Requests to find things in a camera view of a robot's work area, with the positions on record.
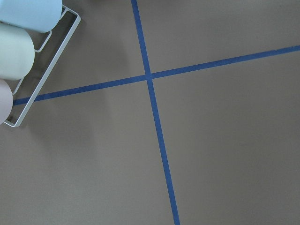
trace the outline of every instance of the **light blue cup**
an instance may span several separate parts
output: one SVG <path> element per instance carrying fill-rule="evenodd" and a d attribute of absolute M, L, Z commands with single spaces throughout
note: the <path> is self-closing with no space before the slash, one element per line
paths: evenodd
<path fill-rule="evenodd" d="M 46 33 L 58 23 L 61 0 L 0 0 L 0 21 Z"/>

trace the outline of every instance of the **gray surface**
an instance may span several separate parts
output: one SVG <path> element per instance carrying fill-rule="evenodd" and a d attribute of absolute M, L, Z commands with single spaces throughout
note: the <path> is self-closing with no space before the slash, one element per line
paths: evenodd
<path fill-rule="evenodd" d="M 299 57 L 154 81 L 182 225 L 300 224 Z"/>
<path fill-rule="evenodd" d="M 152 72 L 299 44 L 298 0 L 138 0 Z"/>
<path fill-rule="evenodd" d="M 145 82 L 35 103 L 0 149 L 1 225 L 173 224 Z"/>
<path fill-rule="evenodd" d="M 63 3 L 82 20 L 41 93 L 144 74 L 130 1 Z"/>

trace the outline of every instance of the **dish rack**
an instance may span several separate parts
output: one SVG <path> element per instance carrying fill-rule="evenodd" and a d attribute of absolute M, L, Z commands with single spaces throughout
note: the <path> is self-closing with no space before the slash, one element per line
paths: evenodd
<path fill-rule="evenodd" d="M 55 64 L 57 63 L 60 55 L 62 54 L 62 52 L 64 51 L 66 45 L 68 44 L 70 38 L 72 37 L 72 35 L 74 34 L 79 22 L 81 21 L 81 18 L 79 16 L 78 13 L 76 13 L 75 11 L 71 10 L 70 8 L 62 5 L 62 14 L 60 17 L 60 20 L 63 19 L 63 17 L 65 16 L 65 14 L 67 12 L 72 13 L 73 15 L 76 16 L 76 19 L 74 20 L 74 22 L 72 23 L 71 27 L 69 28 L 69 30 L 67 31 L 66 36 L 64 37 L 63 41 L 61 42 L 58 50 L 56 51 L 54 57 L 52 58 L 50 64 L 48 65 L 46 71 L 42 74 L 40 81 L 38 82 L 37 86 L 35 87 L 33 93 L 30 95 L 28 102 L 26 103 L 25 107 L 23 108 L 21 114 L 16 118 L 16 122 L 12 122 L 9 120 L 9 118 L 4 122 L 7 125 L 11 126 L 11 127 L 18 127 L 21 125 L 22 121 L 24 120 L 26 114 L 28 113 L 28 110 L 30 109 L 30 107 L 32 106 L 34 100 L 36 99 L 38 93 L 40 92 L 40 90 L 42 89 L 44 83 L 46 82 L 49 74 L 51 73 L 52 69 L 54 68 Z M 45 45 L 47 44 L 47 42 L 49 41 L 50 37 L 52 35 L 52 30 L 49 31 L 49 34 L 47 35 L 46 39 L 44 40 L 44 42 L 42 43 L 41 47 L 37 50 L 35 50 L 36 54 L 39 54 L 40 52 L 42 52 L 42 50 L 44 49 Z M 21 84 L 23 83 L 24 79 L 26 79 L 26 77 L 24 77 L 23 79 L 19 80 L 15 90 L 13 91 L 13 95 L 15 95 Z"/>

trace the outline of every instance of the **blue line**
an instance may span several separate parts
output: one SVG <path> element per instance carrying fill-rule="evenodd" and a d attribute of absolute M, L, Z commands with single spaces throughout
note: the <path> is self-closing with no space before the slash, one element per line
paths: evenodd
<path fill-rule="evenodd" d="M 146 80 L 145 75 L 134 76 L 134 77 L 125 78 L 125 79 L 116 80 L 116 81 L 97 83 L 97 84 L 88 85 L 88 86 L 84 86 L 84 87 L 72 88 L 72 89 L 67 89 L 67 90 L 51 92 L 48 94 L 38 95 L 34 101 L 37 102 L 37 101 L 42 101 L 42 100 L 46 100 L 46 99 L 58 98 L 58 97 L 62 97 L 62 96 L 73 95 L 73 94 L 88 92 L 88 91 L 92 91 L 92 90 L 99 90 L 99 89 L 104 89 L 104 88 L 109 88 L 109 87 L 115 87 L 115 86 L 120 86 L 120 85 L 124 85 L 124 84 L 128 84 L 128 83 L 135 83 L 135 82 L 145 81 L 145 80 Z M 17 99 L 14 101 L 14 105 L 26 104 L 28 101 L 29 101 L 29 97 Z"/>
<path fill-rule="evenodd" d="M 239 56 L 239 57 L 234 57 L 234 58 L 229 58 L 229 59 L 224 59 L 224 60 L 218 60 L 218 61 L 213 61 L 213 62 L 206 62 L 206 63 L 197 64 L 197 65 L 188 66 L 188 67 L 170 69 L 170 70 L 166 70 L 166 71 L 162 71 L 162 72 L 156 72 L 156 73 L 152 74 L 152 78 L 155 79 L 155 78 L 160 78 L 160 77 L 165 77 L 165 76 L 182 74 L 182 73 L 197 71 L 197 70 L 201 70 L 201 69 L 208 69 L 208 68 L 212 68 L 212 67 L 224 66 L 224 65 L 228 65 L 228 64 L 237 63 L 237 62 L 255 60 L 255 59 L 265 58 L 265 57 L 269 57 L 269 56 L 285 54 L 285 53 L 292 53 L 292 52 L 296 52 L 296 51 L 300 51 L 300 45 L 292 46 L 292 47 L 288 47 L 288 48 L 281 48 L 278 50 L 272 50 L 272 51 L 267 51 L 267 52 L 259 52 L 259 53 L 255 53 L 255 54 L 244 55 L 244 56 Z"/>
<path fill-rule="evenodd" d="M 175 198 L 175 193 L 174 193 L 174 188 L 173 188 L 173 183 L 172 183 L 172 178 L 171 178 L 171 172 L 170 172 L 167 153 L 165 150 L 164 136 L 163 136 L 163 131 L 161 128 L 159 112 L 158 112 L 158 105 L 156 102 L 152 74 L 151 74 L 151 70 L 150 70 L 149 59 L 148 59 L 147 49 L 146 49 L 146 43 L 145 43 L 144 34 L 143 34 L 142 22 L 141 22 L 139 9 L 138 9 L 136 0 L 131 0 L 131 4 L 132 4 L 133 13 L 135 16 L 136 31 L 137 31 L 140 48 L 141 48 L 141 53 L 142 53 L 142 61 L 144 64 L 144 69 L 145 69 L 145 76 L 146 76 L 148 90 L 149 90 L 151 107 L 152 107 L 152 112 L 153 112 L 153 117 L 154 117 L 154 122 L 155 122 L 155 128 L 156 128 L 156 133 L 157 133 L 157 138 L 158 138 L 160 155 L 162 158 L 162 163 L 163 163 L 163 168 L 164 168 L 164 173 L 165 173 L 165 180 L 166 180 L 167 189 L 168 189 L 168 193 L 169 193 L 169 199 L 170 199 L 173 219 L 174 219 L 175 225 L 180 225 L 177 204 L 176 204 L 176 198 Z"/>

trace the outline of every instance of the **cylindrical object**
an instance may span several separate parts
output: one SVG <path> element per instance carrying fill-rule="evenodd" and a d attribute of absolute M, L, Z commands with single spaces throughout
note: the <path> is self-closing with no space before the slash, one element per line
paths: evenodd
<path fill-rule="evenodd" d="M 0 0 L 0 21 L 46 33 L 61 15 L 61 0 Z"/>
<path fill-rule="evenodd" d="M 34 46 L 23 29 L 0 23 L 0 78 L 24 78 L 34 62 Z"/>
<path fill-rule="evenodd" d="M 9 85 L 0 79 L 0 124 L 9 116 L 13 107 L 13 95 Z"/>

